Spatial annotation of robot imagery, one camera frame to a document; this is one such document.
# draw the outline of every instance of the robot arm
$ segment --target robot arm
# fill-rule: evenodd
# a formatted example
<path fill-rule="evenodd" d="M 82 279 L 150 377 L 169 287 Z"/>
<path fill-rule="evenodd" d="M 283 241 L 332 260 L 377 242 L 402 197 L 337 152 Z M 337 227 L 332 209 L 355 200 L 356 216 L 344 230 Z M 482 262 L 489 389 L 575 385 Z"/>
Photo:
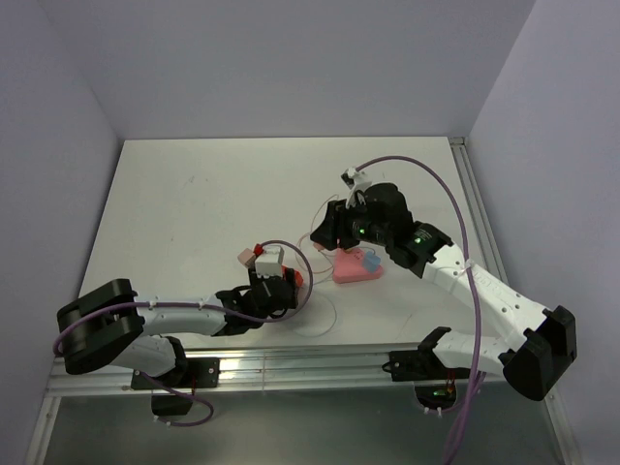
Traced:
<path fill-rule="evenodd" d="M 249 285 L 220 291 L 201 304 L 177 302 L 176 308 L 158 301 L 136 302 L 129 311 L 111 312 L 77 326 L 63 339 L 63 357 L 69 374 L 83 374 L 116 365 L 148 373 L 165 386 L 174 387 L 188 366 L 178 339 L 162 334 L 191 332 L 205 336 L 243 334 L 263 323 L 207 308 L 233 310 L 258 319 L 278 318 L 297 307 L 301 276 L 282 266 L 280 247 L 265 250 L 248 263 Z M 118 303 L 131 304 L 136 293 L 127 279 L 115 279 L 58 311 L 58 327 L 65 328 L 98 309 Z"/>
<path fill-rule="evenodd" d="M 394 184 L 370 186 L 365 174 L 356 170 L 348 170 L 342 177 L 351 194 L 347 200 L 327 204 L 325 219 L 310 234 L 311 240 L 328 250 L 349 249 L 361 241 L 383 246 L 396 264 L 473 308 L 465 273 L 465 267 L 470 266 L 482 317 L 501 336 L 482 338 L 480 370 L 502 373 L 522 395 L 542 400 L 576 358 L 573 314 L 561 306 L 550 311 L 481 266 L 465 263 L 461 249 L 447 235 L 433 225 L 414 221 Z M 420 344 L 414 360 L 420 378 L 424 379 L 421 371 L 428 373 L 437 367 L 468 368 L 473 348 L 474 336 L 452 332 L 449 327 L 435 329 Z M 412 366 L 399 364 L 392 366 L 391 372 L 416 371 Z M 415 379 L 416 373 L 403 381 Z"/>

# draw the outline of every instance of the white wall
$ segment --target white wall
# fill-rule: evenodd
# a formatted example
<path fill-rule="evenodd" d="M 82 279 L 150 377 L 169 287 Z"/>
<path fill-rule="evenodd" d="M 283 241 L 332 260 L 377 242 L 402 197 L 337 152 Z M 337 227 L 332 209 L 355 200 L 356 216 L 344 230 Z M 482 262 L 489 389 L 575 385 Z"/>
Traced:
<path fill-rule="evenodd" d="M 534 0 L 40 0 L 125 139 L 469 134 Z"/>
<path fill-rule="evenodd" d="M 620 3 L 538 0 L 471 134 L 511 282 L 577 317 L 560 383 L 586 463 L 618 462 Z"/>
<path fill-rule="evenodd" d="M 0 450 L 21 463 L 118 140 L 35 0 L 0 2 Z"/>

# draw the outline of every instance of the blue object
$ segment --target blue object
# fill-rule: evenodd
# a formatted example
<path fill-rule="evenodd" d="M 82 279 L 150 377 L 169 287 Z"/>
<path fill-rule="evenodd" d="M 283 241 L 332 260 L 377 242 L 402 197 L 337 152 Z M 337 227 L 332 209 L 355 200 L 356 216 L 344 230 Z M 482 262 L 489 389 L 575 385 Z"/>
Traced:
<path fill-rule="evenodd" d="M 364 254 L 364 260 L 361 261 L 361 265 L 369 273 L 374 273 L 375 271 L 377 271 L 377 269 L 379 269 L 380 263 L 381 259 L 377 257 L 372 250 L 367 251 Z"/>

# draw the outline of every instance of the pink object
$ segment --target pink object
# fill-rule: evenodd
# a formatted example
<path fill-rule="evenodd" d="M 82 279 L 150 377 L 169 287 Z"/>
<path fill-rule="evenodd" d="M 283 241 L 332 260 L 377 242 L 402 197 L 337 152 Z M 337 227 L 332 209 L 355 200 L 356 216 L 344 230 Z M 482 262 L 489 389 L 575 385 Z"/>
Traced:
<path fill-rule="evenodd" d="M 363 267 L 364 251 L 351 249 L 345 252 L 342 249 L 336 251 L 336 261 L 333 265 L 333 280 L 338 284 L 355 283 L 378 279 L 384 274 L 384 269 L 379 265 L 374 273 L 369 273 Z"/>

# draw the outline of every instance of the white cube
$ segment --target white cube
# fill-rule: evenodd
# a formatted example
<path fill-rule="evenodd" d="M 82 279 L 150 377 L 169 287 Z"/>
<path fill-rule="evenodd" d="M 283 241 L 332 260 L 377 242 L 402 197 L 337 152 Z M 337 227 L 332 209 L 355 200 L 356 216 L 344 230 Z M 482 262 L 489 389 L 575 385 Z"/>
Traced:
<path fill-rule="evenodd" d="M 263 252 L 256 258 L 254 267 L 256 274 L 261 277 L 282 276 L 282 261 L 284 250 L 277 245 L 264 247 Z"/>

